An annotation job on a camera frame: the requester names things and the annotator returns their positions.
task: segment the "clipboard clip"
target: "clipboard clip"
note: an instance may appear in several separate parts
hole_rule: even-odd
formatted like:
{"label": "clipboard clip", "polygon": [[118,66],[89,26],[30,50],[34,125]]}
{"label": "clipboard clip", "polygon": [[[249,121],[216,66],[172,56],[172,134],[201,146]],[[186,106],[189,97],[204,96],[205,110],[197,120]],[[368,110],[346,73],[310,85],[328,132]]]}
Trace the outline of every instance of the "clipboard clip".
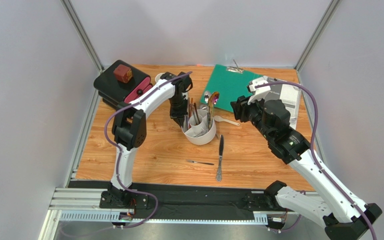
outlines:
{"label": "clipboard clip", "polygon": [[233,62],[235,63],[236,67],[228,66],[228,67],[226,67],[226,70],[228,70],[229,72],[242,74],[244,72],[244,69],[242,69],[238,66],[237,61],[235,61],[235,59],[233,60]]}

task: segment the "white plastic spoon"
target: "white plastic spoon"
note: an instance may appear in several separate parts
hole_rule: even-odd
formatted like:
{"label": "white plastic spoon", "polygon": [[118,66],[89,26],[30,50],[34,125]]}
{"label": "white plastic spoon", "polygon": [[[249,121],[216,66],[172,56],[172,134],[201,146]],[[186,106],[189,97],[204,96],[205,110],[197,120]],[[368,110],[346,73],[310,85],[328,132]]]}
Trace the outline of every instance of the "white plastic spoon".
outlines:
{"label": "white plastic spoon", "polygon": [[214,116],[214,121],[220,123],[220,122],[226,122],[226,123],[229,123],[229,124],[233,124],[233,125],[236,125],[236,126],[239,126],[240,124],[238,122],[235,122],[235,121],[231,121],[231,120],[227,120],[225,118],[223,118],[222,116],[219,116],[219,115],[215,115]]}

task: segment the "green clipboard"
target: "green clipboard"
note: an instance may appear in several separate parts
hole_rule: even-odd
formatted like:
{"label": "green clipboard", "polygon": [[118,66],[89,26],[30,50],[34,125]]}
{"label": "green clipboard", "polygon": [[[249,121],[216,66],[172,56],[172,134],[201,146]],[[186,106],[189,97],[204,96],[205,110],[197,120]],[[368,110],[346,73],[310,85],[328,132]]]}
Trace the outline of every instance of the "green clipboard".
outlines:
{"label": "green clipboard", "polygon": [[205,91],[210,93],[217,91],[220,93],[220,97],[214,107],[233,113],[231,102],[236,102],[240,96],[251,96],[252,94],[247,89],[248,83],[262,76],[240,68],[217,64],[199,101],[203,104],[206,103],[204,100]]}

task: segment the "white wall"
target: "white wall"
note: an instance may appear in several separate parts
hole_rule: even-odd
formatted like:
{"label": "white wall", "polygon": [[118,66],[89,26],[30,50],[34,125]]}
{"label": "white wall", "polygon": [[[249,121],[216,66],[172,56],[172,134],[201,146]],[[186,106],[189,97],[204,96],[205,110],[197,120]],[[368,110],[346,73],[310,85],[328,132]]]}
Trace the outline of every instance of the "white wall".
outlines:
{"label": "white wall", "polygon": [[104,65],[293,67],[330,0],[72,0]]}
{"label": "white wall", "polygon": [[0,239],[37,239],[96,67],[58,0],[0,2]]}
{"label": "white wall", "polygon": [[384,239],[384,1],[342,1],[300,78],[318,101],[327,164],[381,207],[375,229]]}

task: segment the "white cup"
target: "white cup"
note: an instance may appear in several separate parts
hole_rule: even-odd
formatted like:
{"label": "white cup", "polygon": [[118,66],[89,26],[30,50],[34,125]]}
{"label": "white cup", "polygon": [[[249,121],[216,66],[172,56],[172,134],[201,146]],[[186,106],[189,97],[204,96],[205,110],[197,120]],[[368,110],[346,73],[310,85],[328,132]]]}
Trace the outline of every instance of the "white cup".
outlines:
{"label": "white cup", "polygon": [[216,135],[216,122],[214,119],[212,120],[211,129],[208,131],[208,111],[202,109],[198,109],[197,111],[201,123],[196,124],[194,116],[190,117],[190,128],[184,132],[184,135],[191,143],[195,145],[208,144]]}

